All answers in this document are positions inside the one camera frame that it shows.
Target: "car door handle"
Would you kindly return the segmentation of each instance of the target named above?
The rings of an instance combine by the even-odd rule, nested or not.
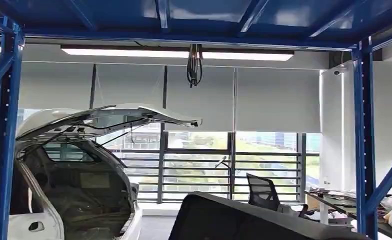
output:
[[[31,223],[31,225],[29,225],[29,228],[28,228],[28,230],[33,233],[40,232],[44,229],[45,229],[44,224],[41,221],[36,221],[36,222]]]

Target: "white car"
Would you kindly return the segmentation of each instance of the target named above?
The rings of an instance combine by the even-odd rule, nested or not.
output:
[[[197,127],[201,119],[141,104],[49,109],[18,129],[9,240],[137,240],[138,184],[91,140],[149,123]]]

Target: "desk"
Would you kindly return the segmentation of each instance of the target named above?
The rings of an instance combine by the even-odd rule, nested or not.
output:
[[[330,195],[324,195],[324,197],[318,197],[318,195],[316,193],[311,193],[309,191],[305,191],[305,193],[316,199],[317,201],[320,202],[320,211],[323,210],[321,209],[321,205],[326,205],[332,209],[335,209],[338,212],[344,213],[346,214],[348,217],[351,217],[353,219],[356,219],[356,207],[345,207],[343,205],[356,205],[356,200],[354,199],[349,199],[349,198],[345,198],[344,200],[337,200],[337,199],[333,199],[331,198]],[[378,231],[386,236],[388,236],[389,238],[392,238],[392,227],[384,222],[384,219],[378,219]]]

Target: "floor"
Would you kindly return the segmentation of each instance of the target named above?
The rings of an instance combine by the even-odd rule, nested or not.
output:
[[[173,216],[144,216],[139,240],[168,240],[174,222]]]

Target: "car trunk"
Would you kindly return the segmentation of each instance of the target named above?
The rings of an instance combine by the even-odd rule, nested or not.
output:
[[[25,163],[61,216],[66,240],[111,240],[132,213],[129,192],[107,162],[68,144],[40,147]]]

